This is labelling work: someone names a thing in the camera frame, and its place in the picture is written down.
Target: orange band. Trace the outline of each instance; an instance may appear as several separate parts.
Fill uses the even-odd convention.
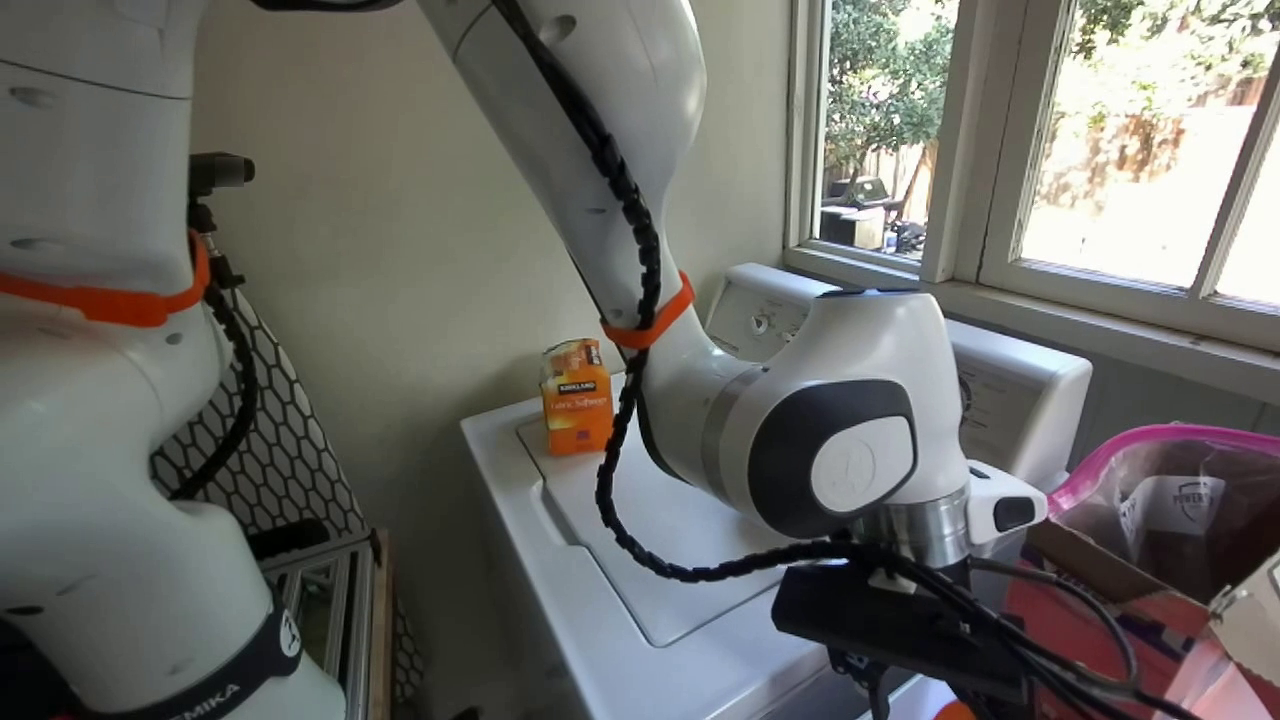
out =
[[[36,284],[25,274],[0,274],[0,294],[21,294],[36,302],[76,309],[99,323],[129,323],[129,327],[158,327],[166,315],[197,309],[209,287],[209,247],[203,237],[191,237],[191,287],[175,294],[148,294],[123,287],[62,287],[62,284]]]
[[[609,323],[602,323],[602,336],[615,339],[615,344],[629,349],[629,350],[642,350],[642,349],[652,349],[686,309],[690,309],[690,284],[686,284],[686,274],[681,272],[681,293],[652,315],[647,327],[609,327]]]

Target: black cable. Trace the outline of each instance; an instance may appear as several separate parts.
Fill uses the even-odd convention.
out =
[[[1116,645],[1116,651],[1121,651],[1123,678],[1116,678],[1116,685],[1139,688],[1139,666],[1134,666],[1134,657],[1130,657],[1130,645],[1126,645],[1123,629],[1121,629],[1116,615],[1112,615],[1094,596],[1089,596],[1081,583],[1073,583],[1073,581],[1063,581],[1063,577],[1036,573],[1036,567],[996,563],[996,560],[982,560],[982,554],[972,554],[969,567],[990,573],[990,577],[1014,577],[1014,581],[1026,581],[1026,583],[1049,583],[1049,587],[1073,596],[1076,603],[1084,603],[1084,608],[1102,624],[1102,632],[1112,635],[1112,645]]]
[[[590,153],[597,173],[609,178],[609,192],[615,195],[615,204],[623,209],[623,218],[631,223],[635,247],[640,247],[640,330],[652,327],[657,315],[657,299],[660,299],[660,233],[652,210],[642,209],[642,192],[631,178],[629,160],[620,154],[613,131],[602,126],[598,112],[590,106],[590,99],[575,86],[575,81],[559,67],[559,58],[539,43],[536,28],[527,24],[522,6],[515,0],[494,0],[493,3],[507,28],[515,31],[515,40],[522,43],[522,51],[530,55],[530,62],[539,67],[539,76],[549,81],[549,86],[554,92],[567,125],[581,131],[581,139]],[[615,537],[615,544],[647,573],[666,577],[666,581],[682,581],[682,583],[711,583],[711,581],[731,581],[731,577],[749,577],[749,573],[763,573],[763,567],[779,567],[779,563],[797,563],[797,560],[832,560],[843,554],[832,544],[787,544],[787,549],[771,549],[771,553],[755,553],[755,554],[738,554],[728,563],[711,563],[711,567],[682,567],[682,563],[666,563],[665,554],[647,553],[615,517],[613,503],[613,480],[615,480],[615,464],[631,429],[640,400],[640,382],[642,382],[642,369],[647,369],[647,349],[629,356],[629,380],[620,388],[620,410],[613,415],[613,435],[602,447],[602,464],[597,471],[597,509],[602,528]]]
[[[872,720],[887,720],[887,692],[885,692],[887,665],[880,665],[880,660],[856,665],[838,646],[829,646],[829,660],[838,674],[846,674],[863,688]]]
[[[1098,688],[1098,692],[1116,692],[1116,696],[1126,696],[1126,701],[1139,701],[1147,706],[1159,706],[1176,720],[1191,720],[1187,706],[1180,705],[1168,705],[1145,688],[1130,688],[1130,685],[1112,685],[1102,674],[1091,674],[1084,673],[1081,665],[1041,646],[1036,638],[1026,638],[1018,629],[1013,629],[1005,615],[996,615],[990,608],[976,603],[969,590],[959,590],[953,581],[926,573],[926,567],[915,567],[915,563],[904,563],[904,560],[893,560],[885,554],[887,563],[897,563],[908,581],[915,581],[918,587],[926,587],[933,596],[938,596],[944,603],[953,603],[959,615],[969,615],[972,624],[996,632],[1000,645],[1013,645],[1018,646],[1018,657],[1036,660],[1036,674],[1055,674],[1073,688]]]
[[[181,480],[181,487],[172,492],[172,498],[197,498],[214,471],[235,455],[235,447],[247,439],[254,408],[258,408],[258,374],[254,374],[254,356],[250,356],[250,339],[229,299],[224,287],[209,284],[203,293],[209,310],[214,315],[214,323],[229,330],[230,339],[230,356],[235,356],[235,382],[238,382],[238,408],[230,429],[219,435],[219,445],[203,455],[203,464]]]
[[[874,563],[893,577],[904,577],[918,587],[926,587],[937,600],[944,600],[953,608],[953,615],[959,624],[969,624],[980,638],[988,638],[1000,657],[1006,657],[1013,665],[1018,665],[1032,678],[1041,678],[1049,692],[1055,692],[1068,706],[1076,706],[1081,716],[1108,716],[1108,720],[1123,720],[1123,710],[1108,706],[1098,696],[1091,696],[1089,688],[1063,678],[1055,666],[1044,666],[1036,657],[1026,657],[1025,646],[1013,645],[1013,635],[1018,638],[1018,632],[996,615],[990,608],[976,603],[963,587],[954,587],[948,577],[912,563],[897,553],[880,553]]]

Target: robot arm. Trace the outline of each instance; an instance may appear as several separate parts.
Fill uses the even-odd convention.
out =
[[[198,14],[0,3],[0,615],[95,716],[330,720],[238,522],[148,475],[224,362],[184,218]]]
[[[686,0],[419,3],[559,227],[598,321],[635,327],[635,227],[554,72],[575,82],[660,217],[705,95]],[[681,302],[666,243],[657,256],[660,309]],[[694,310],[681,310],[647,344],[640,408],[657,464],[787,537],[846,532],[885,503],[912,554],[954,563],[972,544],[1044,517],[1044,495],[1014,480],[969,492],[954,358],[923,293],[829,294],[771,362],[723,356]]]

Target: window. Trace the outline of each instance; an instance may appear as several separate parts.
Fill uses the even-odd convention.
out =
[[[814,237],[918,265],[954,0],[832,0]]]
[[[813,241],[790,256],[863,268],[893,256],[926,284],[1280,350],[1280,3],[954,3],[829,0],[798,24],[820,86],[798,142]],[[893,51],[874,14],[897,24]],[[908,126],[897,92],[944,99],[944,120]],[[897,137],[867,139],[880,106],[898,106]],[[880,241],[838,223],[843,209],[863,218],[874,192],[904,201]]]

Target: window sill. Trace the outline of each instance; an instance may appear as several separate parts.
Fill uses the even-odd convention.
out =
[[[820,274],[843,287],[918,287],[904,268],[859,265],[838,250],[790,247],[783,268]],[[1180,374],[1202,388],[1237,390],[1280,408],[1280,356],[1232,349],[1182,330],[1165,330],[1130,321],[1112,321],[1094,310],[1076,310],[1044,299],[1025,299],[1013,293],[990,293],[980,284],[937,284],[937,299],[948,315],[969,323],[988,323],[1013,336],[1055,344],[1094,358],[1121,358]]]

